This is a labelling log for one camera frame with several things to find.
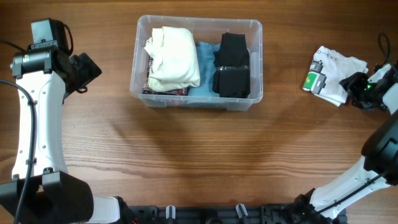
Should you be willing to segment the white printed t-shirt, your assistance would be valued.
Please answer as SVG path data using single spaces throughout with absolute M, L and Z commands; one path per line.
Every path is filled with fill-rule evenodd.
M 348 94 L 340 85 L 340 81 L 356 72 L 367 73 L 367 63 L 356 57 L 345 57 L 335 50 L 321 46 L 313 55 L 302 88 L 335 106 L 340 106 L 348 99 Z

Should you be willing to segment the red navy plaid shirt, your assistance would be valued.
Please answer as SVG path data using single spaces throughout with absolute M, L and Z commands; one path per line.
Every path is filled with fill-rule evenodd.
M 154 91 L 149 87 L 149 74 L 150 69 L 152 66 L 153 58 L 149 57 L 148 66 L 147 66 L 147 74 L 146 74 L 146 81 L 144 82 L 144 86 L 142 87 L 142 94 L 148 95 L 175 95 L 175 96 L 187 96 L 188 95 L 188 88 L 176 89 L 176 90 L 169 90 L 169 91 Z

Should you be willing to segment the cream cloth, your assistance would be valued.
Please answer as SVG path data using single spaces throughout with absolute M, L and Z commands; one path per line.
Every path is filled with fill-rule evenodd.
M 201 82 L 193 34 L 185 28 L 153 28 L 144 47 L 152 65 L 147 84 L 156 92 L 198 87 Z

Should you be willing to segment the blue denim jeans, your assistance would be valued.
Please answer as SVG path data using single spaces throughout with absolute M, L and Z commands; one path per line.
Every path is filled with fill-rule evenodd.
M 220 44 L 211 44 L 198 42 L 196 46 L 198 66 L 200 72 L 200 85 L 190 87 L 188 96 L 198 97 L 219 97 L 218 93 L 213 91 L 213 77 L 216 72 L 214 65 L 215 53 L 219 51 Z

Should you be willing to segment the black cloth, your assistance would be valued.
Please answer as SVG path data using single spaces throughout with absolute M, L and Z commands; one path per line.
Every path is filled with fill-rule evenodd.
M 215 52 L 212 90 L 222 98 L 247 98 L 251 92 L 250 55 L 244 34 L 226 32 Z

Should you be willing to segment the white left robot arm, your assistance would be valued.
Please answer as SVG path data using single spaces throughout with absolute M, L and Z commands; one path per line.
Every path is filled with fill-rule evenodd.
M 62 149 L 63 102 L 84 92 L 101 69 L 87 54 L 47 47 L 16 54 L 12 74 L 19 145 L 12 179 L 1 185 L 1 205 L 16 223 L 121 223 L 121 199 L 93 195 L 68 173 Z

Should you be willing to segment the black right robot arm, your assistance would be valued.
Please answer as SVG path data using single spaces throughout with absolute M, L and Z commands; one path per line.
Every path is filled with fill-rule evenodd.
M 292 223 L 332 223 L 346 207 L 380 189 L 397 185 L 397 73 L 385 74 L 382 102 L 391 117 L 364 143 L 359 160 L 337 179 L 300 195 L 291 205 Z

